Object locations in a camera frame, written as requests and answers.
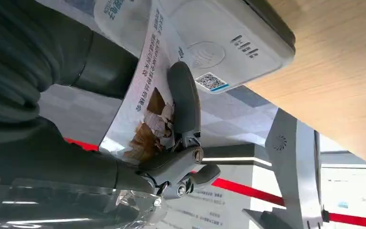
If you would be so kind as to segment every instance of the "poster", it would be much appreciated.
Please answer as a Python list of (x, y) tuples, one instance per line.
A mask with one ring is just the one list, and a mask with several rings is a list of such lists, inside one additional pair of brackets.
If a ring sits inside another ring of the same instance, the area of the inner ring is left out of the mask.
[[(103, 13), (110, 12), (104, 7)], [(190, 56), (177, 31), (162, 11), (158, 0), (151, 5), (141, 56), (129, 90), (109, 130), (100, 143), (110, 153), (137, 165), (174, 145), (174, 103), (167, 83), (167, 71)]]

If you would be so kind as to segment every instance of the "red line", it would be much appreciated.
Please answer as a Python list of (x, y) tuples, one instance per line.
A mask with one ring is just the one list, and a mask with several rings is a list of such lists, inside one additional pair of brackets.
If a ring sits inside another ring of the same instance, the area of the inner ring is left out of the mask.
[(232, 192), (236, 192), (248, 197), (254, 197), (254, 198), (258, 198), (273, 204), (278, 204), (281, 206), (284, 206), (284, 200), (281, 197), (275, 196), (273, 194), (267, 193), (267, 192), (263, 192), (257, 189), (254, 189), (252, 187), (248, 187), (245, 185), (241, 185), (229, 180), (225, 180), (225, 179), (221, 179), (221, 178), (217, 178), (214, 183), (212, 184), (215, 187), (220, 187)]
[(92, 144), (89, 144), (89, 143), (80, 142), (80, 141), (73, 140), (73, 139), (70, 139), (70, 138), (64, 138), (64, 139), (69, 143), (75, 143), (75, 144), (81, 146), (84, 150), (95, 150), (95, 151), (99, 150), (98, 146), (95, 146), (95, 145), (92, 145)]
[(339, 223), (347, 223), (366, 227), (366, 218), (358, 216), (347, 216), (336, 213), (329, 213), (329, 220)]
[[(75, 143), (80, 145), (85, 150), (98, 150), (98, 146), (76, 141), (73, 139), (65, 138), (69, 143)], [(225, 180), (222, 178), (216, 179), (213, 183), (213, 186), (220, 187), (235, 193), (239, 193), (248, 197), (254, 197), (257, 199), (261, 199), (273, 204), (278, 204), (281, 206), (284, 206), (284, 200), (281, 197), (275, 196), (273, 194), (263, 192), (257, 189), (254, 189), (252, 187), (241, 185), (229, 180)], [(347, 223), (347, 224), (353, 224), (358, 226), (366, 227), (366, 218), (364, 217), (358, 217), (358, 216), (348, 216), (348, 215), (341, 215), (336, 213), (329, 213), (329, 219), (333, 222), (339, 222), (339, 223)]]

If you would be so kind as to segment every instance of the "gray floor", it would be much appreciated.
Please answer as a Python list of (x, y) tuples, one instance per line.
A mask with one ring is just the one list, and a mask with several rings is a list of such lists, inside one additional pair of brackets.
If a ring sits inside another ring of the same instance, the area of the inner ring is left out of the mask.
[[(277, 107), (246, 87), (218, 95), (199, 92), (202, 145), (264, 144)], [(54, 85), (42, 93), (41, 116), (52, 120), (63, 136), (98, 145), (121, 100)]]

